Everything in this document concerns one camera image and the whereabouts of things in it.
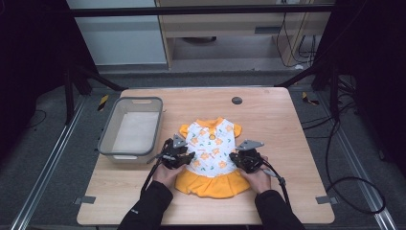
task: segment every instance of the baby dress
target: baby dress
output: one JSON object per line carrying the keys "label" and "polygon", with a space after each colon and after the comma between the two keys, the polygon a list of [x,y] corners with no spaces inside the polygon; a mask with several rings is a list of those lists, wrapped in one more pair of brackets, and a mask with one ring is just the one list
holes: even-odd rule
{"label": "baby dress", "polygon": [[195,156],[186,169],[177,175],[177,190],[185,194],[226,198],[250,187],[229,157],[235,151],[241,126],[218,117],[182,125],[179,132],[188,143],[188,152],[194,151]]}

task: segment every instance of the person's arm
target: person's arm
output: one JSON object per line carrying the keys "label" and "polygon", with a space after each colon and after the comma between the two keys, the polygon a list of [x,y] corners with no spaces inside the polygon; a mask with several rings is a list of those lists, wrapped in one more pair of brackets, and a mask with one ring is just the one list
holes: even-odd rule
{"label": "person's arm", "polygon": [[158,229],[172,199],[172,193],[163,183],[152,181],[140,200],[125,215],[118,229]]}
{"label": "person's arm", "polygon": [[277,191],[267,190],[257,195],[255,204],[264,230],[305,229]]}
{"label": "person's arm", "polygon": [[272,190],[271,177],[261,169],[254,173],[240,171],[241,175],[248,180],[251,189],[257,193],[255,204],[262,221],[264,230],[302,230],[305,227],[292,213],[290,208],[282,199],[281,195]]}
{"label": "person's arm", "polygon": [[176,175],[184,168],[185,166],[181,166],[179,169],[169,170],[164,165],[158,166],[147,190],[125,215],[118,229],[158,229],[164,212],[173,199],[169,188],[173,185]]}

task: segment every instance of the cable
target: cable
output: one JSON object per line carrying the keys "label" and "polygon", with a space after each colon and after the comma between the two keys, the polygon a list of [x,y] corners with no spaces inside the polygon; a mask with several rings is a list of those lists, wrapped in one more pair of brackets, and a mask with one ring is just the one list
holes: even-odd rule
{"label": "cable", "polygon": [[47,118],[47,112],[45,112],[44,110],[37,109],[35,112],[42,112],[42,113],[44,113],[44,117],[43,117],[42,120],[39,121],[38,123],[36,123],[36,124],[34,124],[34,125],[31,125],[31,126],[27,126],[26,128],[36,127],[36,126],[38,126],[39,124],[41,124],[43,121],[45,121],[45,119]]}
{"label": "cable", "polygon": [[355,87],[352,85],[352,78],[350,78],[350,83],[346,82],[345,80],[342,80],[340,77],[338,78],[339,85],[338,88],[341,91],[354,94],[355,93]]}
{"label": "cable", "polygon": [[[333,133],[333,135],[335,134],[335,133],[337,133],[337,131],[338,131],[338,128],[336,128],[335,129],[335,131],[334,131],[334,133]],[[329,136],[321,136],[321,137],[312,137],[312,136],[306,136],[305,138],[313,138],[313,139],[327,139],[327,138],[329,138]]]}
{"label": "cable", "polygon": [[314,57],[315,57],[315,54],[316,54],[315,50],[316,50],[316,35],[313,36],[313,39],[311,41],[310,55],[309,55],[308,60],[307,60],[308,67],[310,67],[313,64]]}
{"label": "cable", "polygon": [[309,58],[309,56],[314,56],[316,54],[316,52],[314,51],[315,47],[313,47],[313,42],[315,42],[316,35],[313,36],[313,41],[312,41],[312,48],[310,49],[310,51],[302,51],[302,46],[304,44],[305,41],[305,35],[302,36],[301,42],[299,43],[299,48],[298,48],[298,54],[300,57],[302,58]]}
{"label": "cable", "polygon": [[349,97],[351,97],[351,98],[353,99],[353,94],[352,94],[352,93],[343,93],[343,94],[340,94],[340,96],[338,96],[338,99],[341,99],[341,98],[343,98],[343,97],[345,97],[345,96],[349,96]]}
{"label": "cable", "polygon": [[268,161],[262,159],[262,162],[263,162],[263,164],[264,164],[266,167],[268,167],[268,168],[275,174],[275,177],[278,178],[278,180],[279,180],[279,182],[280,182],[280,186],[281,186],[281,188],[282,188],[283,197],[284,197],[284,202],[287,204],[287,206],[288,206],[290,209],[292,209],[292,207],[290,206],[289,195],[287,194],[286,182],[285,182],[284,178],[281,177],[281,176],[277,173],[277,171],[272,167],[272,165],[271,165]]}
{"label": "cable", "polygon": [[[167,141],[165,141],[164,145],[162,146],[162,149],[161,149],[160,153],[164,152],[165,148],[169,145],[170,141],[171,141],[171,139],[168,139]],[[158,166],[162,163],[161,159],[162,159],[161,157],[158,157],[158,159],[156,160],[155,165],[152,167],[151,171],[149,172],[149,174],[147,176],[147,179],[146,179],[146,182],[144,182],[143,188],[141,188],[140,197],[143,196],[144,192],[147,190],[147,186],[149,184],[149,181],[151,180],[151,178],[152,178],[153,174],[155,173],[156,169],[158,168]]]}
{"label": "cable", "polygon": [[[317,58],[314,58],[313,63],[314,63],[314,62],[317,62],[317,61],[319,61],[319,60],[321,60],[321,59],[323,59],[323,58],[325,58],[325,55],[329,52],[329,50],[338,42],[338,40],[343,36],[343,34],[350,28],[350,26],[352,25],[352,23],[354,23],[354,21],[355,21],[355,20],[358,18],[358,16],[360,15],[361,11],[364,10],[365,6],[367,5],[367,2],[368,2],[368,0],[365,0],[365,1],[364,1],[363,5],[359,8],[358,12],[355,14],[355,16],[352,18],[352,20],[346,25],[346,27],[341,31],[340,34],[338,34],[337,36],[334,37],[333,41],[330,42],[330,44],[328,45],[328,47],[325,48],[325,50],[324,50],[319,56],[317,56]],[[279,50],[279,47],[278,47],[278,39],[279,39],[279,35],[280,35],[280,33],[281,33],[281,30],[282,30],[282,27],[281,27],[281,29],[280,29],[280,32],[278,33],[278,36],[277,36],[277,49],[278,49],[278,52],[279,52],[280,56],[282,56],[282,54],[281,54],[281,51]],[[286,65],[283,61],[282,61],[282,63],[283,63],[283,65],[284,65],[285,67],[293,67],[293,66],[288,66],[288,65]]]}
{"label": "cable", "polygon": [[281,31],[282,31],[282,28],[284,28],[284,32],[285,32],[286,38],[287,38],[287,43],[288,43],[289,49],[290,49],[290,55],[293,57],[294,60],[296,60],[297,63],[296,63],[295,65],[287,65],[287,64],[285,64],[285,63],[283,62],[283,58],[282,58],[282,64],[283,64],[284,67],[294,67],[294,66],[296,66],[297,64],[303,64],[303,63],[305,63],[305,61],[300,61],[300,60],[297,60],[297,59],[295,58],[295,56],[294,56],[294,54],[293,54],[292,45],[290,44],[290,40],[289,40],[289,37],[288,37],[288,35],[287,35],[286,23],[285,23],[285,22],[286,22],[286,12],[283,13],[283,20],[282,20],[281,28],[280,28],[280,30],[279,30],[279,32],[278,32],[278,35],[277,35],[277,50],[278,50],[278,53],[279,53],[280,57],[282,58],[282,53],[281,53],[281,50],[279,49],[279,37],[280,37]]}
{"label": "cable", "polygon": [[[342,107],[340,110],[338,110],[338,113],[341,113],[344,110],[346,110],[347,108],[350,108],[350,106],[353,105],[353,104],[354,104],[353,102],[346,104],[344,107]],[[304,127],[303,130],[311,129],[311,128],[314,128],[314,127],[319,127],[322,124],[325,124],[326,122],[328,122],[329,120],[331,120],[333,118],[332,117],[317,118],[317,119],[314,119],[314,120],[311,120],[311,121],[308,121],[308,122],[302,122],[302,124],[311,123],[311,122],[319,121],[319,120],[322,120],[322,119],[324,119],[324,120],[321,123],[318,123],[318,124],[313,125],[313,126]]]}
{"label": "cable", "polygon": [[[337,127],[337,125],[339,125],[339,123],[340,123],[340,120],[338,120],[338,121],[336,121],[335,123],[334,123],[334,125],[333,125],[333,128],[332,128],[332,130],[331,130],[331,132],[330,132],[330,135],[329,135],[329,137],[328,137],[328,142],[327,142],[327,149],[326,149],[326,160],[325,160],[325,163],[326,163],[326,173],[327,173],[327,179],[328,179],[328,182],[330,183],[330,185],[326,188],[326,192],[328,193],[328,191],[329,190],[334,190],[334,192],[338,195],[338,196],[340,196],[350,207],[352,207],[353,209],[355,209],[356,211],[359,211],[359,212],[361,212],[361,213],[364,213],[364,214],[368,214],[368,215],[374,215],[374,214],[379,214],[380,212],[382,212],[384,209],[385,209],[385,207],[386,207],[386,200],[385,200],[385,196],[383,196],[382,195],[382,193],[379,191],[379,189],[375,186],[375,185],[373,185],[370,181],[368,181],[368,180],[366,180],[366,179],[363,179],[363,178],[360,178],[360,177],[356,177],[356,176],[346,176],[346,177],[342,177],[342,178],[340,178],[340,179],[337,179],[336,181],[332,181],[332,179],[331,179],[331,176],[330,176],[330,173],[329,173],[329,167],[328,167],[328,153],[329,153],[329,148],[330,148],[330,145],[331,145],[331,140],[332,140],[332,137],[333,137],[333,135],[334,135],[334,133],[335,133],[335,129],[336,129],[336,127]],[[381,198],[381,200],[382,200],[382,207],[380,207],[378,210],[376,210],[376,211],[370,211],[370,210],[365,210],[365,209],[362,209],[362,208],[359,208],[359,207],[357,207],[356,205],[354,205],[353,203],[351,203],[349,200],[347,200],[341,193],[339,193],[338,192],[338,190],[335,188],[335,185],[337,185],[338,183],[341,183],[341,182],[343,182],[343,181],[346,181],[346,180],[360,180],[360,181],[362,181],[362,182],[364,182],[364,183],[367,183],[367,184],[369,184],[370,186],[372,186],[378,193],[379,193],[379,196],[380,196],[380,198]]]}

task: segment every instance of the yellow skirt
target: yellow skirt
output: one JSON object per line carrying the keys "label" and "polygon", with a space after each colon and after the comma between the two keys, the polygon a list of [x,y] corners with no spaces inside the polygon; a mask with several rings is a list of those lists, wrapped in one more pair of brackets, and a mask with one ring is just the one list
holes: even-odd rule
{"label": "yellow skirt", "polygon": [[184,170],[177,175],[175,188],[184,194],[228,198],[249,189],[250,184],[238,170],[213,178]]}

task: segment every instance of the table top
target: table top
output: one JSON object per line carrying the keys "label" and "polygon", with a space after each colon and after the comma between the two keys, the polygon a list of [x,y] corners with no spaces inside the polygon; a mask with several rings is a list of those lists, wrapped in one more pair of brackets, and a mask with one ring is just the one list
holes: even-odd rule
{"label": "table top", "polygon": [[[150,96],[164,102],[158,145],[162,146],[183,124],[223,117],[242,126],[237,144],[246,139],[265,144],[257,151],[268,156],[271,165],[285,178],[293,212],[301,222],[334,221],[330,204],[316,201],[317,196],[325,196],[326,192],[287,89],[157,88],[122,93],[122,97]],[[233,97],[242,98],[242,103],[233,104]],[[118,225],[139,199],[152,165],[117,164],[100,155],[86,191],[86,196],[94,196],[96,200],[93,204],[81,204],[78,223]],[[272,178],[272,182],[273,189],[282,193],[278,180]],[[261,224],[252,190],[225,199],[171,191],[173,201],[164,213],[163,225]]]}

